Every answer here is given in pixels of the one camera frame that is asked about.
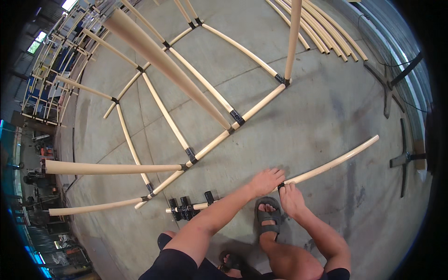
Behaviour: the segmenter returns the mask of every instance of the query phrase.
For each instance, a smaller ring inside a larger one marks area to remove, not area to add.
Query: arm
[[[313,238],[317,249],[327,259],[325,271],[345,268],[350,272],[350,248],[336,230],[316,217],[306,206],[302,193],[293,183],[280,188],[283,210]]]
[[[238,211],[255,197],[270,193],[285,180],[284,171],[266,169],[252,181],[202,210],[189,221],[164,249],[176,249],[199,265],[204,260],[210,238],[222,229]]]

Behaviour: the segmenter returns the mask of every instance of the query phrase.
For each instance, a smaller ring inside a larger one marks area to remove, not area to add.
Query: person
[[[350,278],[350,249],[345,240],[306,206],[302,193],[293,183],[279,188],[283,211],[313,238],[327,259],[320,261],[303,248],[279,244],[281,213],[278,202],[263,197],[255,204],[259,244],[267,254],[272,272],[261,275],[230,253],[220,255],[222,266],[215,267],[205,258],[211,237],[223,228],[249,201],[272,192],[285,180],[284,170],[266,169],[244,185],[215,201],[190,220],[179,233],[166,231],[158,238],[159,256],[139,280],[149,279],[287,279],[347,280]]]

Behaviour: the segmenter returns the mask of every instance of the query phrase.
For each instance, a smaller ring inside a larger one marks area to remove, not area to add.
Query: hand
[[[272,192],[284,180],[284,170],[265,169],[257,173],[245,187],[251,193],[252,198],[255,198]]]
[[[279,190],[280,202],[283,210],[290,217],[295,217],[306,209],[302,192],[294,185],[294,183],[285,184]]]

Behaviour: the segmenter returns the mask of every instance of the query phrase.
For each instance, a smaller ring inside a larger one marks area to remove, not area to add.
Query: metal cross base stand
[[[369,72],[371,72],[384,87],[384,116],[386,119],[389,118],[391,112],[392,97],[397,102],[403,113],[405,112],[405,105],[394,93],[392,93],[392,90],[394,86],[406,77],[422,59],[423,55],[419,52],[418,55],[409,63],[409,65],[392,81],[389,81],[386,77],[384,77],[371,63],[364,61],[364,67],[369,70]]]
[[[396,158],[393,158],[389,161],[389,167],[397,167],[402,166],[403,167],[403,180],[401,185],[401,194],[400,198],[405,196],[405,190],[406,190],[406,183],[407,183],[407,177],[408,177],[408,164],[412,160],[416,159],[426,159],[426,153],[425,154],[419,154],[419,155],[412,155],[407,151],[407,145],[406,145],[406,131],[405,131],[405,120],[400,119],[401,123],[401,134],[403,136],[403,153],[399,155]]]

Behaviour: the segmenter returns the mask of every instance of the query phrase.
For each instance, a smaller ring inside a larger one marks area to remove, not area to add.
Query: concrete floor
[[[354,25],[326,2],[313,2],[351,34],[371,62],[377,61]],[[267,3],[192,0],[192,4],[207,24],[241,43],[283,75],[289,28]],[[156,7],[152,1],[145,0],[138,5],[138,10],[167,41],[188,27],[173,1],[161,2]],[[311,50],[305,51],[298,43],[290,87],[141,209],[129,206],[75,215],[74,227],[81,240],[101,238],[113,265],[126,279],[136,279],[159,254],[157,236],[164,230],[177,231],[185,224],[184,221],[176,223],[171,215],[165,214],[168,198],[179,200],[188,195],[193,203],[204,202],[203,193],[207,190],[224,197],[266,167],[281,166],[287,170],[287,177],[293,177],[378,134],[380,140],[372,147],[298,184],[298,188],[307,206],[340,232],[350,245],[352,279],[388,278],[417,234],[427,207],[429,179],[423,182],[425,172],[418,173],[411,163],[407,193],[400,198],[402,170],[390,169],[388,165],[389,159],[402,150],[399,119],[404,115],[393,103],[391,116],[385,119],[383,89],[361,61],[355,63],[349,57],[344,63],[333,52],[323,55],[306,34],[303,36]],[[116,36],[109,35],[107,41],[138,64],[145,63]],[[193,30],[174,48],[241,114],[278,85],[258,64],[204,28]],[[168,55],[178,62],[172,54]],[[230,120],[205,87],[180,67]],[[89,63],[84,72],[82,84],[117,96],[134,73],[132,66],[100,47],[97,61]],[[147,73],[196,151],[222,132],[217,122],[154,67]],[[71,105],[72,113],[66,121],[75,119],[76,162],[134,164],[116,110],[108,119],[102,118],[109,105],[110,101],[82,90],[77,103]],[[142,164],[177,164],[188,160],[142,77],[121,99],[121,106]],[[67,134],[62,139],[69,141],[71,133],[71,129],[62,131]],[[71,157],[70,150],[65,149],[66,158]],[[153,173],[148,177],[158,186],[169,175],[170,172]],[[67,198],[75,207],[143,195],[147,195],[147,190],[139,174],[82,176],[68,191]],[[222,249],[233,249],[260,271],[270,271],[266,255],[255,244],[253,207],[254,202],[247,204],[213,237],[207,254],[211,261],[217,262]],[[293,220],[287,219],[281,231],[278,242],[301,246],[325,263],[311,237]],[[94,264],[101,262],[100,255],[92,253],[90,257]],[[114,278],[101,267],[107,266],[97,265],[103,279]]]

